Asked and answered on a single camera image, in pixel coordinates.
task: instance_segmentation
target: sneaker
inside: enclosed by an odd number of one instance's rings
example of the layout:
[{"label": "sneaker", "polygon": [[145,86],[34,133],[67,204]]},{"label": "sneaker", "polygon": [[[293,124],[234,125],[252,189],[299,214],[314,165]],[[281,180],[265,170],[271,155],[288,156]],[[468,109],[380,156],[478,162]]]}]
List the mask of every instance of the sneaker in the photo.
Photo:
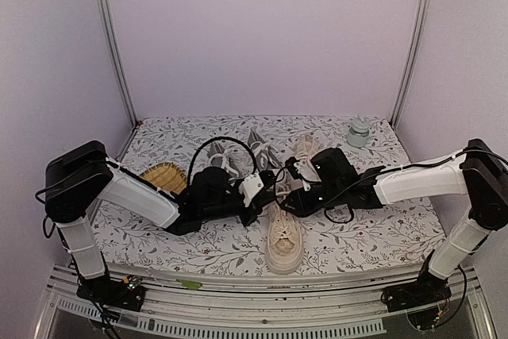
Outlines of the sneaker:
[{"label": "sneaker", "polygon": [[241,173],[231,157],[232,152],[233,150],[224,148],[219,142],[212,142],[208,150],[208,165],[222,168],[231,179],[239,179]]},{"label": "sneaker", "polygon": [[[295,164],[295,167],[298,169],[300,174],[304,179],[309,180],[310,182],[320,182],[319,175],[314,169],[314,166],[310,162],[310,160],[321,151],[320,143],[317,138],[310,134],[303,135],[298,143],[294,147],[294,151],[296,155],[294,157],[298,161]],[[310,185],[304,180],[303,186],[306,191],[310,189]]]},{"label": "sneaker", "polygon": [[300,266],[303,258],[302,230],[295,216],[280,209],[276,202],[267,207],[268,227],[265,257],[275,274],[289,274]]},{"label": "sneaker", "polygon": [[275,149],[264,141],[254,129],[251,129],[248,135],[247,145],[251,148],[260,171],[282,168],[282,164],[275,155]]}]

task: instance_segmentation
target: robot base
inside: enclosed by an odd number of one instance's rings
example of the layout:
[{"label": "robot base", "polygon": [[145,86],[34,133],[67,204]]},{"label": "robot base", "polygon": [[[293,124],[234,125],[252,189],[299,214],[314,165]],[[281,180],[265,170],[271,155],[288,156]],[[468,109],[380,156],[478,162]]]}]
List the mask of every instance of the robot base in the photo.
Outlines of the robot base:
[{"label": "robot base", "polygon": [[137,282],[138,279],[128,283],[114,281],[109,274],[97,279],[82,279],[76,295],[101,305],[139,312],[143,306],[146,289]]},{"label": "robot base", "polygon": [[381,302],[388,311],[400,311],[449,299],[452,292],[446,279],[439,279],[429,272],[429,262],[434,251],[426,258],[416,281],[385,287]]}]

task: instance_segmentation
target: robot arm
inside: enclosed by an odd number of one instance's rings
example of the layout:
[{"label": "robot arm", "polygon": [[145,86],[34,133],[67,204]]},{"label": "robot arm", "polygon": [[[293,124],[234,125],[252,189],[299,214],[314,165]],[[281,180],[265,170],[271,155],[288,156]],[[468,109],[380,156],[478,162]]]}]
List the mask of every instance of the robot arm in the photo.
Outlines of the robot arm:
[{"label": "robot arm", "polygon": [[144,300],[140,279],[112,280],[95,243],[86,216],[95,199],[121,206],[180,235],[199,230],[205,220],[232,215],[249,225],[273,200],[268,189],[274,182],[270,171],[262,171],[232,186],[224,170],[206,168],[181,195],[168,195],[123,168],[107,156],[103,144],[92,141],[53,160],[46,168],[46,188],[41,192],[46,194],[46,214],[74,259],[80,280],[78,296],[139,311]]},{"label": "robot arm", "polygon": [[[471,209],[444,244],[430,254],[417,281],[388,287],[384,293],[390,311],[436,302],[449,297],[446,280],[458,264],[492,230],[508,224],[508,173],[489,152],[482,141],[473,140],[451,156],[402,168],[370,168],[358,174],[339,148],[327,148],[311,160],[314,179],[320,182],[292,191],[283,206],[305,217],[339,205],[370,209],[408,198],[469,194]],[[302,178],[302,166],[295,158],[286,162],[286,168],[296,179]],[[113,281],[95,244],[85,213],[95,199],[122,206],[170,233],[185,234],[199,230],[205,220],[231,215],[249,225],[275,200],[270,191],[274,183],[273,173],[262,171],[230,185],[224,170],[206,168],[181,195],[168,195],[122,168],[106,155],[101,143],[92,141],[48,165],[45,209],[75,260],[81,283],[78,295],[139,310],[144,299],[140,280]],[[418,297],[408,299],[407,295]]]},{"label": "robot arm", "polygon": [[[285,205],[299,216],[344,204],[352,209],[380,208],[411,198],[469,196],[471,206],[444,243],[428,256],[418,279],[384,290],[383,301],[389,311],[449,298],[448,277],[492,230],[508,224],[508,171],[478,139],[450,156],[399,170],[372,168],[358,175],[338,148],[318,153],[311,162],[321,183],[307,187],[308,191],[293,191]],[[290,173],[301,179],[298,166],[293,164],[292,159],[286,163]]]}]

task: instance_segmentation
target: small glass jar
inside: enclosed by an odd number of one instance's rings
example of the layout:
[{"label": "small glass jar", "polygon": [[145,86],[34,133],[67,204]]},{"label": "small glass jar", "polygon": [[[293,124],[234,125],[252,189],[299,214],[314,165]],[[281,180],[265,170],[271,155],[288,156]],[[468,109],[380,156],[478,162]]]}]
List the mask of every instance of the small glass jar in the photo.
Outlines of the small glass jar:
[{"label": "small glass jar", "polygon": [[352,120],[348,131],[347,142],[352,147],[362,148],[367,144],[371,124],[365,118],[356,117]]}]

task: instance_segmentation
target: white plastic clip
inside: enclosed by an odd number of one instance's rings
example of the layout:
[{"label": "white plastic clip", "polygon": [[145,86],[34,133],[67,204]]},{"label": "white plastic clip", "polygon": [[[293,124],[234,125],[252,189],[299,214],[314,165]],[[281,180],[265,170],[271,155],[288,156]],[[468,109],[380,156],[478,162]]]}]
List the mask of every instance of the white plastic clip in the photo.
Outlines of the white plastic clip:
[{"label": "white plastic clip", "polygon": [[264,184],[260,174],[256,173],[247,176],[238,187],[238,191],[244,196],[245,206],[250,206],[254,197],[261,192]]},{"label": "white plastic clip", "polygon": [[307,179],[310,182],[319,182],[321,180],[318,173],[312,166],[305,165],[298,161],[294,164],[294,167],[296,168],[296,171],[302,176],[302,185],[305,192],[310,191],[311,185],[304,179]]},{"label": "white plastic clip", "polygon": [[116,164],[118,167],[121,167],[120,162],[117,162],[115,159],[111,159],[109,156],[106,157],[106,162],[110,162],[112,164]]}]

